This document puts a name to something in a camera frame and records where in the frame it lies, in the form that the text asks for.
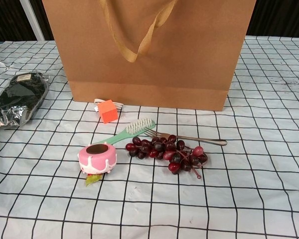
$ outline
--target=plastic bag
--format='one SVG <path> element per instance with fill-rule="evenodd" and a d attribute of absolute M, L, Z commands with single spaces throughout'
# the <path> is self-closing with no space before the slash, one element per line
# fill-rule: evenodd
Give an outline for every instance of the plastic bag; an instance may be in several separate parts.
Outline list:
<path fill-rule="evenodd" d="M 0 95 L 0 128 L 15 128 L 29 121 L 48 92 L 41 73 L 14 76 Z"/>

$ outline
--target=paper bag handle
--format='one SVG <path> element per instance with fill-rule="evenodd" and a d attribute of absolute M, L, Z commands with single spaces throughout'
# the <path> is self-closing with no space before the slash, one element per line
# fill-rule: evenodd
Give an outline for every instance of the paper bag handle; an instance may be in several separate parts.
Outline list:
<path fill-rule="evenodd" d="M 108 25 L 108 27 L 111 31 L 111 34 L 115 41 L 115 44 L 117 45 L 122 56 L 129 62 L 135 62 L 139 55 L 144 55 L 147 53 L 147 51 L 150 47 L 151 38 L 152 38 L 154 30 L 156 28 L 162 26 L 166 22 L 166 20 L 168 19 L 171 11 L 173 10 L 173 8 L 177 2 L 177 0 L 172 0 L 160 9 L 160 11 L 158 12 L 158 14 L 155 17 L 154 22 L 150 25 L 148 32 L 146 33 L 145 37 L 141 41 L 141 43 L 139 45 L 138 52 L 136 54 L 116 37 L 116 35 L 113 31 L 111 22 L 110 22 L 110 13 L 109 13 L 107 0 L 99 0 L 99 1 L 100 1 L 102 10 L 103 10 L 106 24 Z"/>

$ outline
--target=table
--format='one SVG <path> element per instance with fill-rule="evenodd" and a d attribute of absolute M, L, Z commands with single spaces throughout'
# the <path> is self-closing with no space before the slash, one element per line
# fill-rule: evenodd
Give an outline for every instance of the table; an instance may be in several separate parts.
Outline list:
<path fill-rule="evenodd" d="M 0 92 L 32 70 L 50 89 L 25 126 L 0 130 L 0 237 L 299 238 L 299 38 L 246 36 L 222 112 L 125 106 L 104 125 L 93 104 L 73 101 L 54 41 L 0 45 Z M 228 145 L 202 144 L 198 180 L 130 158 L 124 140 L 114 170 L 85 187 L 78 151 L 144 117 Z"/>

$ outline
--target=brown paper bag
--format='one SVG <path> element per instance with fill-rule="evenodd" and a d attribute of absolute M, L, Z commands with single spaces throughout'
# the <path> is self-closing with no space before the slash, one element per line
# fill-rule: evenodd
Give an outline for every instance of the brown paper bag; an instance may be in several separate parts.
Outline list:
<path fill-rule="evenodd" d="M 219 111 L 255 0 L 43 3 L 74 100 Z"/>

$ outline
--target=pink cake toy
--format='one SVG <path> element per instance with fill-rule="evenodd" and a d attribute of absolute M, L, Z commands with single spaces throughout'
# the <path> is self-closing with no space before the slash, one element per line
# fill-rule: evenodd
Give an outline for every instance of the pink cake toy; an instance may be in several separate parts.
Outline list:
<path fill-rule="evenodd" d="M 116 150 L 110 144 L 93 144 L 81 149 L 78 153 L 83 173 L 109 173 L 116 165 Z"/>

